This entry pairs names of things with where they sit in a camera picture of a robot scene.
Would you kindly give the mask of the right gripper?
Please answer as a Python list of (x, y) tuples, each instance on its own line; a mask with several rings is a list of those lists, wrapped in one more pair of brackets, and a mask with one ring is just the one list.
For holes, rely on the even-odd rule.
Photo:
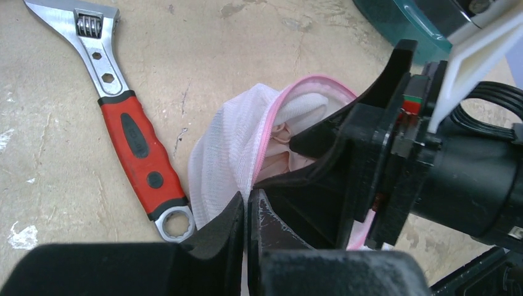
[[(301, 168), (255, 188), (316, 249), (346, 249), (359, 222), (361, 242), (393, 245), (414, 213), (481, 243), (521, 250), (522, 125), (489, 125), (458, 106), (429, 132), (447, 63), (411, 75), (417, 45), (399, 40), (365, 92), (291, 137), (292, 164)], [(346, 118), (348, 143), (336, 140)]]

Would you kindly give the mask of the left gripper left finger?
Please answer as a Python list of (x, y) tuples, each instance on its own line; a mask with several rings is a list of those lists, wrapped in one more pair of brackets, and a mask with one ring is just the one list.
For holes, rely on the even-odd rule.
[(181, 243), (48, 244), (13, 269), (2, 295), (239, 295), (244, 201)]

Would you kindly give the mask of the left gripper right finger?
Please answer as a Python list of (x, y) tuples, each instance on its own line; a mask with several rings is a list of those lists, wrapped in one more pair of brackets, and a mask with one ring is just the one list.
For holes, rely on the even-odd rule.
[(250, 193), (247, 214), (250, 295), (430, 295), (407, 253), (319, 250), (275, 214), (262, 189)]

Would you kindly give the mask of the pale pink bra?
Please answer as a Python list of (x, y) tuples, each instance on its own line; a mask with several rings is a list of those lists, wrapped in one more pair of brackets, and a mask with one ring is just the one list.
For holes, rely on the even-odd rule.
[(256, 182), (304, 168), (315, 162), (310, 157), (292, 151), (290, 140), (292, 136), (324, 118), (328, 107), (329, 99), (317, 93), (296, 97), (282, 105), (271, 127)]

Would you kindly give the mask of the pink-trimmed mesh laundry bag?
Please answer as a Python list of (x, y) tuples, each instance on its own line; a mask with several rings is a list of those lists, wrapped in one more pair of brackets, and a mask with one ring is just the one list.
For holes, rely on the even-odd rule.
[(312, 75), (283, 91), (257, 84), (221, 106), (188, 161), (189, 198), (197, 229), (216, 218), (234, 194), (249, 196), (277, 111), (287, 101), (312, 93), (329, 99), (319, 122), (356, 99), (338, 81)]

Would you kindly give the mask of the teal plastic bin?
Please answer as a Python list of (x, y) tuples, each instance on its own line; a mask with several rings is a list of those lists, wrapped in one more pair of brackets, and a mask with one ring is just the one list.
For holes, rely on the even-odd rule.
[(396, 46), (402, 39), (417, 41), (415, 64), (448, 59), (451, 43), (414, 1), (354, 0), (353, 3), (391, 45)]

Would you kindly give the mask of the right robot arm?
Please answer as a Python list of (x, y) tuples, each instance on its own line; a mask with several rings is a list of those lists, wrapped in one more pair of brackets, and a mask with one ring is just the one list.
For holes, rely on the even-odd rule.
[[(521, 295), (522, 125), (468, 115), (484, 99), (522, 115), (522, 91), (473, 82), (444, 101), (449, 61), (410, 67), (403, 39), (377, 80), (292, 136), (314, 160), (257, 183), (250, 195), (251, 295)], [(429, 287), (413, 258), (386, 251), (409, 214), (490, 250)]]

